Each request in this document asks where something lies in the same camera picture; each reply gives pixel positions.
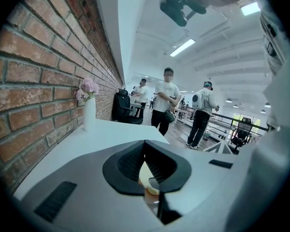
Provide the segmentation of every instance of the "pants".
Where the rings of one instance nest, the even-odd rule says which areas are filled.
[[[140,111],[140,115],[139,115],[139,118],[143,118],[143,115],[144,115],[144,109],[145,109],[145,106],[146,106],[146,102],[142,102],[141,103],[141,105],[142,105],[142,108],[143,109],[141,109],[141,108],[136,108],[136,114],[135,114],[135,116],[137,117],[137,114],[139,113],[139,111]]]
[[[196,111],[190,135],[188,137],[188,144],[195,147],[199,144],[204,131],[206,129],[210,115],[203,111]]]
[[[153,110],[153,115],[151,117],[151,125],[158,128],[160,124],[159,131],[164,136],[169,128],[169,123],[164,120],[164,112],[159,112]]]

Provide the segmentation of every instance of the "mesh chair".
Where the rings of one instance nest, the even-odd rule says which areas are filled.
[[[235,150],[247,144],[247,137],[252,129],[251,119],[242,118],[242,122],[238,122],[238,128],[235,136],[231,139],[231,143],[235,144]]]
[[[119,89],[118,93],[114,96],[112,109],[113,120],[127,124],[141,124],[143,119],[130,116],[130,111],[132,111],[132,109],[130,109],[130,97],[128,96],[128,92],[126,90]]]

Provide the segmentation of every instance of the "sneaker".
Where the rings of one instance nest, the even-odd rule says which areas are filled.
[[[191,146],[190,145],[190,149],[198,149],[198,148],[200,148],[199,146]]]

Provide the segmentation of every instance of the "white ceiling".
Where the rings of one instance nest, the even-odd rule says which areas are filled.
[[[224,101],[231,98],[238,104],[264,105],[262,92],[271,74],[265,67],[260,13],[244,16],[239,5],[219,10],[209,8],[205,15],[195,14],[182,28],[160,10],[159,0],[146,0],[126,84],[145,75],[154,83],[163,78],[164,68],[172,67],[180,89],[201,89],[203,81],[211,78],[220,104],[227,105]],[[194,45],[170,56],[190,38],[195,39]]]

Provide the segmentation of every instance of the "ceiling light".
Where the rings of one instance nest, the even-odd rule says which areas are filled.
[[[188,48],[189,46],[191,46],[192,44],[195,43],[195,40],[190,39],[188,40],[186,43],[184,43],[183,45],[181,45],[179,48],[177,48],[175,51],[173,51],[170,56],[171,57],[175,57],[178,53],[184,51],[186,48]]]
[[[241,10],[242,10],[244,15],[250,15],[252,13],[256,13],[256,12],[260,11],[260,8],[258,6],[258,3],[254,2],[254,3],[251,3],[249,5],[241,7]]]

